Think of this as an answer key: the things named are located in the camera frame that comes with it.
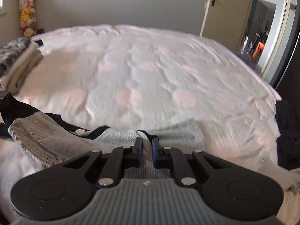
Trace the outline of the grey black raglan shirt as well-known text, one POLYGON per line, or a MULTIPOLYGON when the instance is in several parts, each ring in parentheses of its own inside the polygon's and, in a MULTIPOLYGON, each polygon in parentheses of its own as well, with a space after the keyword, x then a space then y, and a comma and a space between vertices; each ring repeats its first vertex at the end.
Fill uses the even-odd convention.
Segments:
POLYGON ((142 137, 142 166, 127 169, 125 178, 169 178, 168 170, 153 167, 152 137, 158 137, 161 146, 178 148, 184 154, 196 149, 207 150, 203 133, 193 118, 156 130, 119 130, 104 125, 79 133, 79 127, 63 121, 60 115, 43 113, 11 94, 1 99, 1 116, 4 120, 1 134, 8 135, 17 143, 35 171, 50 168, 93 149, 99 149, 103 154, 110 153, 117 147, 132 146, 137 137, 142 137))

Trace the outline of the stack of folded clothes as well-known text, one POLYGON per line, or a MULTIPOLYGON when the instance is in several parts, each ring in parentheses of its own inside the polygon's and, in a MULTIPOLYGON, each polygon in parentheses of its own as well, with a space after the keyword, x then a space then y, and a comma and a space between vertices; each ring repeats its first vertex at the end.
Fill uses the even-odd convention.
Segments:
POLYGON ((1 45, 1 98, 20 91, 27 75, 43 59, 43 42, 19 37, 1 45))

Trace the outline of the black sliding wardrobe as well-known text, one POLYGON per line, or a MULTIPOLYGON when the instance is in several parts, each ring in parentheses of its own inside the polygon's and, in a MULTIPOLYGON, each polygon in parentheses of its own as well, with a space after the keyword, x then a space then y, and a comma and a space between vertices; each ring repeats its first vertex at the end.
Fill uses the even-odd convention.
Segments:
POLYGON ((278 165, 287 170, 299 168, 299 42, 278 85, 282 100, 276 102, 278 165))

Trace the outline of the orange chair in hallway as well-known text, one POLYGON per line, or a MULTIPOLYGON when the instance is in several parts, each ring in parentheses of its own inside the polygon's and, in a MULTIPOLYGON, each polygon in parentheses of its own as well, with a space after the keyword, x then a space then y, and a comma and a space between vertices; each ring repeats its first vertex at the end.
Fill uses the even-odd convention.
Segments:
POLYGON ((257 57, 257 55, 259 54, 259 52, 263 51, 264 50, 264 47, 265 47, 265 43, 263 42, 257 42, 255 47, 254 47, 254 50, 251 54, 251 59, 254 59, 257 57))

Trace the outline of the beige bedroom door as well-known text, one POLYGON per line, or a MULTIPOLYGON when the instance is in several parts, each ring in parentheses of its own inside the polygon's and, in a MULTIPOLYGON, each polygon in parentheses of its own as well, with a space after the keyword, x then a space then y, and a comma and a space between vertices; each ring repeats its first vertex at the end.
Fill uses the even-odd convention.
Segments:
POLYGON ((253 0, 207 0, 201 37, 213 39, 236 52, 242 40, 253 0))

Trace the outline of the plush toy column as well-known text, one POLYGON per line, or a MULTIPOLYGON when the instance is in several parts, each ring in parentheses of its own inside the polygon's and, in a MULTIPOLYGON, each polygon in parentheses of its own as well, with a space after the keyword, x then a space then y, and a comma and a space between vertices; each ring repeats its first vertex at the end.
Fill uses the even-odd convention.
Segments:
POLYGON ((23 36, 30 38, 37 34, 35 0, 18 0, 19 24, 23 36))

